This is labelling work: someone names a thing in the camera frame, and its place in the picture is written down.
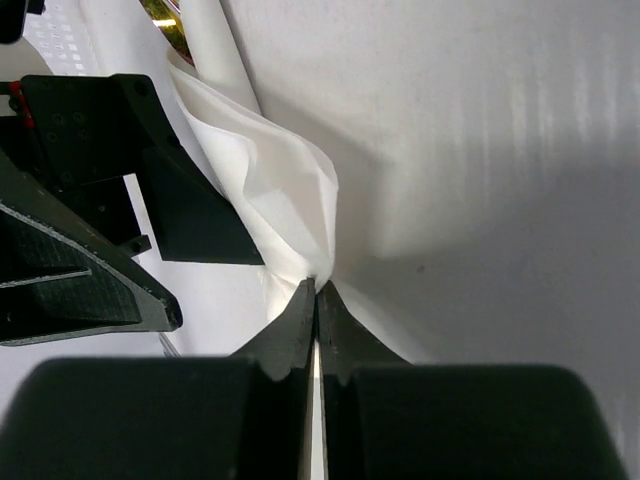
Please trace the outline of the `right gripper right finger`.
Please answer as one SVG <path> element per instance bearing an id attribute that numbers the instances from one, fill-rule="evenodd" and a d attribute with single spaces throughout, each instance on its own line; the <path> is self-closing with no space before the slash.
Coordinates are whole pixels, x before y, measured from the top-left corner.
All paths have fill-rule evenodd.
<path id="1" fill-rule="evenodd" d="M 414 365 L 317 297 L 331 479 L 623 479 L 596 401 L 551 365 Z"/>

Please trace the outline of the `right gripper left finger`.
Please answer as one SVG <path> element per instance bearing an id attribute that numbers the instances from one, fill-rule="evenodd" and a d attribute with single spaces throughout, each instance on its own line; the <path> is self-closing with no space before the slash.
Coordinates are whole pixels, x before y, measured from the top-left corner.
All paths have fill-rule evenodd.
<path id="1" fill-rule="evenodd" d="M 227 357 L 41 363 L 1 425 L 5 479 L 300 479 L 315 283 Z"/>

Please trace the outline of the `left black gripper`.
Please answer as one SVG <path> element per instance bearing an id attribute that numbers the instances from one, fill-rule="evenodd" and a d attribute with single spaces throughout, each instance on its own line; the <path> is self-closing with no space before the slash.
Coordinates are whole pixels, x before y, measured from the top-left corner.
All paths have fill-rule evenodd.
<path id="1" fill-rule="evenodd" d="M 150 240 L 127 175 L 163 260 L 263 263 L 148 76 L 27 75 L 2 82 L 1 106 L 2 149 L 48 191 L 1 158 L 2 345 L 179 328 L 177 299 L 128 256 Z"/>

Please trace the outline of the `white paper napkin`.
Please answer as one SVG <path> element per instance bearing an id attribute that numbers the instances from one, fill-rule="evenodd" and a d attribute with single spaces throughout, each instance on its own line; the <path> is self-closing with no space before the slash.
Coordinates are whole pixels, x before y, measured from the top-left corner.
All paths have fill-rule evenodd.
<path id="1" fill-rule="evenodd" d="M 322 288 L 332 275 L 337 174 L 320 148 L 261 115 L 220 2 L 179 10 L 193 63 L 169 57 L 177 102 L 263 259 L 273 320 L 301 281 Z"/>

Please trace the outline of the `iridescent gold spoon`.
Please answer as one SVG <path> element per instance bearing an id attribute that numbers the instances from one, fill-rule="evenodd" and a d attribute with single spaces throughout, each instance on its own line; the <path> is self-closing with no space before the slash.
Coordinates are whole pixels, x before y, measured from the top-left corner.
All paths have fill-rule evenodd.
<path id="1" fill-rule="evenodd" d="M 140 3 L 173 49 L 193 65 L 192 55 L 181 22 L 179 2 L 176 0 L 140 0 Z"/>

